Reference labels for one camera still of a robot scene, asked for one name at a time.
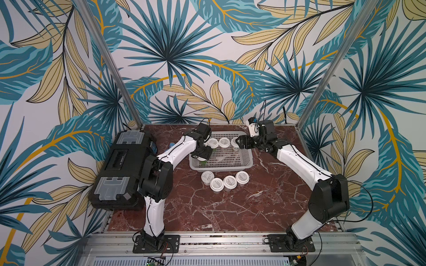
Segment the blue palm leaf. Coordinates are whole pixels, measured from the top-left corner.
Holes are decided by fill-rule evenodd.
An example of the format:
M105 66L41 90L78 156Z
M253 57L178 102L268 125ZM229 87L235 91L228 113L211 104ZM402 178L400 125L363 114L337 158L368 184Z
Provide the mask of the blue palm leaf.
M426 58L426 33L416 37L418 32L422 31L425 21L412 32L408 31L410 23L403 29L399 36L396 36L398 28L398 19L391 34L386 34L386 27L380 37L377 45L377 50L373 54L373 44L368 40L368 54L366 66L364 64L364 53L358 51L358 58L361 64L356 64L352 59L349 59L355 69L355 76L350 71L345 69L348 78L341 77L340 79L348 86L358 92L356 98L348 106L346 114L353 111L350 115L346 127L348 127L355 119L358 113L358 119L352 130L355 130L359 123L362 123L362 136L365 133L366 123L370 124L371 133L374 136L374 121L376 120L380 128L380 132L384 131L383 122L380 116L382 112L391 122L392 126L397 129L397 124L388 107L409 113L419 114L412 111L397 102L394 99L426 103L425 100L415 97L401 95L406 92L425 92L424 85L419 83L425 82L425 78L410 79L409 76L426 69L425 65L414 67L421 60Z
M324 118L322 118L321 124L318 122L318 118L313 124L305 126L302 134L315 163L327 169L321 149L332 144L335 140L327 140L334 128L331 123L324 125Z
M160 103L157 105L151 103L154 107L149 118L153 123L160 124L193 124L198 123L202 117L186 116L184 110L188 100L186 100L181 107L178 104L178 98L175 95L173 97L173 106L170 104L170 96L166 98L166 104L160 102L156 97L156 100Z
M109 132L117 134L123 129L123 123L129 120L129 116L124 109L124 104L121 100L121 94L118 91L116 83L109 74L108 68L105 68L102 72L102 78L95 72L93 72L93 74L98 79L95 80L90 77L94 84L97 85L93 85L83 80L84 84L89 89L81 88L82 90L96 96L98 99L79 100L87 103L94 103L95 105L88 108L84 113L98 116Z
M57 255L44 266L50 266L57 262L57 265L61 266L74 266L77 262L78 255L83 251L84 245L86 244L88 237L101 227L102 220L105 217L105 214L106 212L104 210L97 209L94 212L92 218L90 219L89 224L87 225L86 230L83 234L79 232L75 224L68 216L66 218L68 221L68 226L71 229L72 235L52 232L49 230L49 234L56 241L74 242L71 245L65 246L63 248L56 248L44 244L43 247L48 254Z
M12 113L12 108L9 109L9 112L6 116L2 129L0 131L0 147L6 147L4 143L4 137L6 135L6 129L9 124L10 116ZM33 191L33 189L37 188L40 185L43 185L52 180L58 179L57 177L53 178L45 178L42 181L38 181L32 183L30 185L25 185L34 177L44 173L49 168L54 165L48 165L33 171L28 174L28 171L34 168L38 163L46 159L46 156L40 156L36 160L32 161L25 167L21 168L24 164L25 159L40 145L42 145L43 141L38 142L34 145L28 147L24 152L19 154L14 160L12 159L17 145L19 143L22 129L23 129L23 121L21 123L21 127L16 134L16 137L13 139L5 153L3 154L3 158L0 160L0 207L10 205L20 199L27 197L38 197L42 199L52 199L52 197L46 192L37 192ZM31 234L31 231L16 218L8 216L8 214L14 213L43 213L50 212L49 209L43 206L37 205L17 205L13 207L7 207L0 209L0 224L4 226L8 226L14 228L19 231L23 231Z
M286 106L286 110L295 112L296 107L299 105L300 96L309 97L309 95L304 94L312 94L314 92L325 72L323 69L325 64L316 67L317 63L313 62L306 69L305 55L303 55L300 70L297 60L294 58L295 70L293 71L285 53L284 64L280 60L278 60L278 63L284 74L281 74L270 63L266 62L275 75L267 72L264 73L266 85L261 92L262 98L267 100L268 106L272 105L269 111L276 107L281 110Z
M29 18L27 18L27 12L31 13L34 18L40 23L41 26L43 26L43 28L45 30L48 31L48 29L45 26L45 23L43 23L41 21L41 19L39 18L38 14L41 14L58 32L59 29L57 28L57 26L55 25L55 23L52 21L51 17L55 17L57 18L56 15L54 15L54 13L52 11L50 11L50 9L46 6L46 4L43 2L43 0L9 0L10 4L16 9L16 11L18 11L18 13L21 15L21 17L36 31L37 29L34 27L34 25L31 23L31 21L29 20ZM27 10L23 10L22 7L20 6L21 2L25 8ZM53 5L55 5L63 14L65 14L65 12L62 10L62 8L55 2L55 0L49 0L49 2L51 2ZM30 4L34 5L36 7L36 9L32 9ZM12 23L12 18L10 17L10 14L13 13L13 11L11 12L8 9L8 5L6 5L5 1L0 1L0 12L3 15L3 18L6 22L6 26L7 29L9 31L9 42L12 42L13 38L14 38L14 27L13 27L13 23Z
M119 47L119 49L144 54L144 56L126 57L138 60L137 63L130 66L161 63L162 67L163 64L166 64L170 84L172 84L173 77L176 76L183 87L185 87L183 76L188 78L189 84L192 84L191 76L202 80L196 72L204 74L207 74L207 72L199 68L199 66L209 69L210 66L203 60L214 59L200 55L200 53L214 46L201 47L201 45L216 36L208 37L204 40L202 38L215 26L207 26L207 22L204 22L193 31L190 31L197 15L187 21L189 1L186 1L182 8L180 7L180 1L176 1L176 10L173 18L171 15L172 0L167 1L166 12L164 12L162 1L157 1L158 14L156 14L149 1L147 1L147 10L142 10L135 1L130 1L135 5L142 20L138 19L132 12L126 9L123 10L136 23L140 32L123 23L119 23L119 25L134 35L133 37L123 36L122 39L136 45L138 48Z

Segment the wire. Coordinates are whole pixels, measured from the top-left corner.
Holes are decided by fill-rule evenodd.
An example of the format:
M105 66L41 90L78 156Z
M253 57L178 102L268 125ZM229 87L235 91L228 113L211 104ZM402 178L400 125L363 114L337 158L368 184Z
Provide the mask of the wire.
M318 235L319 235L319 239L321 240L321 248L319 249L318 256L315 258L315 260L314 260L311 264L309 264L309 266L312 266L312 264L314 264L314 262L315 262L315 261L317 261L318 257L319 257L319 256L320 256L320 254L321 254L321 251L322 251L322 238L321 238L320 232L317 232L317 233L318 233Z
M122 123L122 124L123 124L123 126L127 127L129 130L132 130L128 125L126 125L124 123Z
M293 150L294 150L294 153L296 153L302 160L304 160L305 162L307 162L308 164L310 164L312 167L314 167L320 174L323 174L323 175L325 175L325 176L327 176L327 177L329 177L329 178L333 178L333 179L336 179L336 180L339 180L339 181L345 181L345 182L350 182L350 183L353 183L353 184L357 184L357 185L359 185L360 187L362 187L363 189L365 189L366 191L367 191L367 193L368 193L368 195L370 196L370 199L371 199L371 209L370 209L370 212L367 214L367 216L365 216L363 219L361 219L361 220L358 220L358 221L348 221L348 220L335 220L335 221L338 221L338 222L351 222L351 223L359 223L359 222L362 222L362 221L364 221L365 219L367 219L371 214L372 214L372 212L373 212L373 208L374 208L374 203L373 203L373 197L371 196L371 194L370 194L370 191L368 191L363 185L361 185L360 183L356 183L356 182L354 182L354 181L351 181L351 180L345 180L345 179L339 179L339 178L335 178L335 177L333 177L333 176L331 176L331 175L328 175L328 174L325 174L325 173L323 173L323 172L321 172L317 167L315 167L313 164L311 164L310 162L308 162L307 160L305 160L304 158L303 158L303 156L301 156L298 152L296 152L296 150L295 150L295 148L293 147L293 144L292 143L290 143L290 146L293 148Z
M170 258L170 260L167 262L167 264L165 266L169 265L170 261L172 261L172 259L173 259L173 254L175 253L175 247L173 247L172 244L170 244L170 246L172 247L172 257Z

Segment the marble tabletop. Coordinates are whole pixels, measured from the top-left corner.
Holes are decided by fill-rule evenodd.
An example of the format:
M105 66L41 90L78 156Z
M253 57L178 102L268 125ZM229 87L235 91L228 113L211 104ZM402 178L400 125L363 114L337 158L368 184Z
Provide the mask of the marble tabletop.
M147 125L157 138L159 153L177 142L191 125ZM246 126L211 126L212 131L245 131ZM279 138L290 140L303 152L294 126L276 126ZM173 173L173 190L166 199L166 231L285 231L307 210L311 190L285 164L253 149L253 167L246 170L250 182L230 192L215 194L201 182L201 173L189 166L188 157ZM217 172L224 178L235 172ZM145 224L142 211L115 211L109 231L137 231ZM331 225L321 231L335 231Z

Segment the wall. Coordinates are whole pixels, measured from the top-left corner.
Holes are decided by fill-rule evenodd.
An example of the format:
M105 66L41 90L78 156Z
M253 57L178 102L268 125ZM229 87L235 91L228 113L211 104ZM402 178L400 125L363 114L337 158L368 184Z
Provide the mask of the wall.
M344 224L358 235L371 265L422 266L426 8L424 1L392 5L374 35L360 33L367 44L352 46L355 52L339 65L303 134L317 163L371 193L374 207L368 216L370 196L350 183L351 208L341 217L368 216Z
M118 3L112 55L145 123L242 123L264 100L265 118L284 122L285 107L295 123L364 0Z
M121 20L115 1L93 4ZM73 265L105 216L87 195L129 118L72 1L0 11L0 265Z

